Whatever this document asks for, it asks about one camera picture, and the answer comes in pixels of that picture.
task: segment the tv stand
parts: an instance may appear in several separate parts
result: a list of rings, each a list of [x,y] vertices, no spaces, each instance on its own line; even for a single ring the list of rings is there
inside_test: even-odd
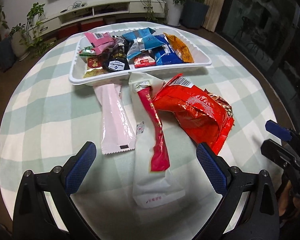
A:
[[[156,17],[164,17],[165,2],[151,1]],[[107,0],[67,10],[63,13],[47,16],[37,30],[39,36],[45,35],[61,27],[84,20],[116,16],[117,18],[133,18],[145,15],[147,7],[140,0]]]

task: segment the orange snack package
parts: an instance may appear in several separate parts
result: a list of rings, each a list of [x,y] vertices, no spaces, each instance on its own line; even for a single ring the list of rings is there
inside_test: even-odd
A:
[[[179,58],[183,60],[185,63],[194,63],[194,60],[192,58],[192,55],[187,47],[186,44],[184,44],[177,36],[175,35],[169,35],[167,33],[163,33],[171,45],[171,47],[174,49],[175,53],[178,55]]]
[[[178,74],[153,98],[155,109],[173,112],[181,128],[196,142],[206,142],[218,155],[234,125],[231,106]]]

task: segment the checkered tablecloth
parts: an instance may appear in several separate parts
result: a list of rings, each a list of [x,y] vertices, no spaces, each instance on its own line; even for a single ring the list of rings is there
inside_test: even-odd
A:
[[[148,26],[157,24],[115,24],[94,31]],[[230,166],[236,165],[246,172],[267,169],[277,185],[280,170],[260,153],[265,139],[280,142],[265,130],[266,121],[275,121],[275,116],[260,84],[213,43],[180,32],[212,60],[212,65],[202,72],[185,77],[222,96],[233,107],[235,126],[219,155]],[[75,34],[57,45],[31,69],[4,113],[0,128],[0,187],[10,216],[24,171],[50,171],[56,165],[63,165],[86,141],[92,141],[98,149],[97,157],[79,191],[71,198],[102,239],[192,239],[221,199],[195,157],[195,146],[170,113],[160,113],[171,171],[185,188],[186,196],[158,208],[139,208],[132,198],[134,151],[101,154],[102,108],[93,88],[73,86],[68,81],[74,51],[82,35]],[[127,83],[122,86],[122,101],[127,115],[133,118]],[[58,226],[65,229],[50,195],[46,196]],[[234,226],[243,204],[244,199],[228,229]]]

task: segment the curtain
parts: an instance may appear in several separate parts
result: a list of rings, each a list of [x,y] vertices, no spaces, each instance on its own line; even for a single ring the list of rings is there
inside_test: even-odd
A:
[[[207,12],[206,19],[203,23],[203,27],[208,31],[214,32],[224,0],[206,0],[205,4],[209,5],[210,8]]]

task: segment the metal bolt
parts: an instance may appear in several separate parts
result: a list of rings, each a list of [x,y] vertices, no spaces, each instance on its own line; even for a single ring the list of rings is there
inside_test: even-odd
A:
[[[54,172],[54,173],[59,173],[59,172],[61,171],[61,169],[62,169],[61,166],[55,166],[55,167],[53,168],[53,172]]]
[[[25,171],[25,174],[24,174],[24,175],[25,175],[26,177],[29,177],[30,174],[31,174],[31,170],[27,170],[27,171]]]
[[[232,166],[231,171],[233,171],[234,173],[238,173],[240,169],[237,166]]]
[[[263,176],[267,177],[267,176],[269,175],[269,172],[266,171],[266,170],[262,170],[262,171],[261,171],[261,174],[262,174]]]

